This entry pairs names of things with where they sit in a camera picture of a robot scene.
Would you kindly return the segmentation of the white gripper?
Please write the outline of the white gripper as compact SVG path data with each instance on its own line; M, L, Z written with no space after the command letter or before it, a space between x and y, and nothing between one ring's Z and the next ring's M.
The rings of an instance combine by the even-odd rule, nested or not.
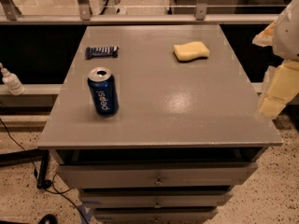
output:
M292 0L252 43L260 47L273 44L274 54L284 59L280 66L269 66L265 72L256 111L259 118L275 119L299 94L299 0Z

